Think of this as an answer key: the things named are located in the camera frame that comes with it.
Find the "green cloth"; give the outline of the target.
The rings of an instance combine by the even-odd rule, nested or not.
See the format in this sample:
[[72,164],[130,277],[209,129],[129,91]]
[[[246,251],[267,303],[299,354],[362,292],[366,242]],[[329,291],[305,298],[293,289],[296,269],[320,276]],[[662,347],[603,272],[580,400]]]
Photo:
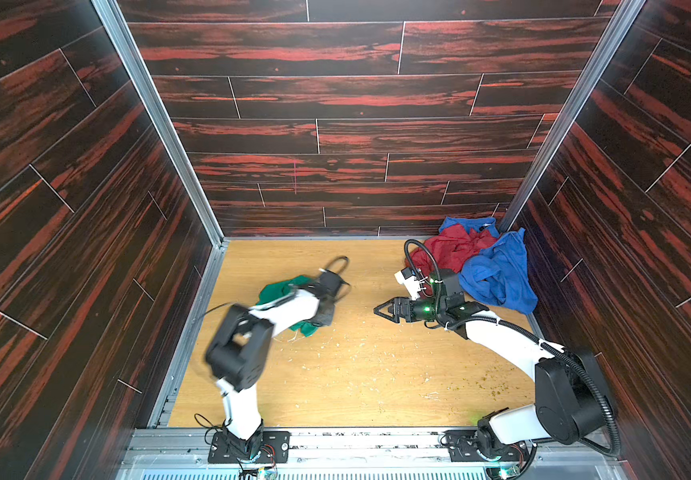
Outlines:
[[[309,278],[305,275],[299,275],[292,279],[266,285],[259,294],[258,305],[264,305],[276,301],[290,294],[293,291],[294,286],[307,285],[312,282],[312,278]],[[317,326],[313,326],[310,322],[300,321],[290,326],[289,330],[301,332],[303,336],[310,337],[317,332],[318,328]]]

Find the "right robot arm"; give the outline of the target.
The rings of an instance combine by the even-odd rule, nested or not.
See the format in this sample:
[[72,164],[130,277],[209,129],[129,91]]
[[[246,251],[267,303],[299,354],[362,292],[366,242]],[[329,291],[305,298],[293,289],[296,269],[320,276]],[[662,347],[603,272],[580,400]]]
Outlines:
[[449,451],[471,448],[489,462],[505,461],[519,452],[523,459],[519,473],[531,466],[542,441],[579,443],[607,457],[619,456],[615,398],[593,353],[549,342],[501,318],[487,305],[467,299],[449,270],[419,279],[417,272],[405,268],[395,278],[407,288],[407,296],[375,306],[375,315],[395,324],[421,323],[453,332],[497,353],[535,386],[533,403],[483,416],[473,433],[447,440]]

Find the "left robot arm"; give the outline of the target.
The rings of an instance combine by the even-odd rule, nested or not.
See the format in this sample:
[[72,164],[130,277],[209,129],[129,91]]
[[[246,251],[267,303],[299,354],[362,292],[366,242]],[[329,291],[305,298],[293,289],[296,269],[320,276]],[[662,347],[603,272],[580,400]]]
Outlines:
[[252,306],[230,306],[205,354],[226,414],[212,441],[217,454],[240,461],[261,455],[265,424],[257,383],[273,340],[286,330],[308,337],[330,326],[346,286],[339,273],[322,269],[316,278],[301,275],[266,285]]

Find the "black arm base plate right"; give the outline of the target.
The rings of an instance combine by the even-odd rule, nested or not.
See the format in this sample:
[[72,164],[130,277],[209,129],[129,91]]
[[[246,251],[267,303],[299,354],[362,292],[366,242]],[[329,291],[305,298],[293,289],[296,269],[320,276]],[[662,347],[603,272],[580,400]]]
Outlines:
[[496,462],[507,451],[489,429],[447,430],[439,444],[447,449],[451,462]]

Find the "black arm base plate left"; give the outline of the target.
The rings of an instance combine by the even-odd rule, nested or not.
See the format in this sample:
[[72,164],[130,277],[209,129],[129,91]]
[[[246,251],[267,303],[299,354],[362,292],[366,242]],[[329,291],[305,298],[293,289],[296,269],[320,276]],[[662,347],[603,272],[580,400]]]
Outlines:
[[209,464],[253,463],[285,464],[288,462],[292,434],[285,430],[263,430],[249,440],[231,432],[213,436],[208,455]]

